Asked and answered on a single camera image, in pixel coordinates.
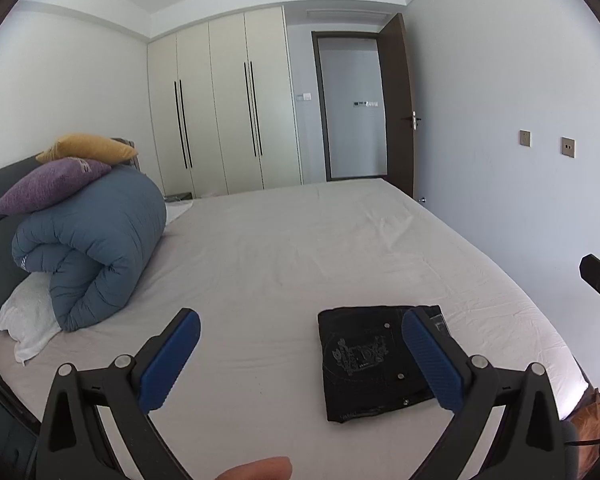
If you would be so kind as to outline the bare thumb hand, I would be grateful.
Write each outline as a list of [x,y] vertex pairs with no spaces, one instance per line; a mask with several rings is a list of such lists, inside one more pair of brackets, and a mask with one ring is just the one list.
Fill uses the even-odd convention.
[[287,456],[275,456],[242,464],[222,472],[216,480],[290,480],[291,461]]

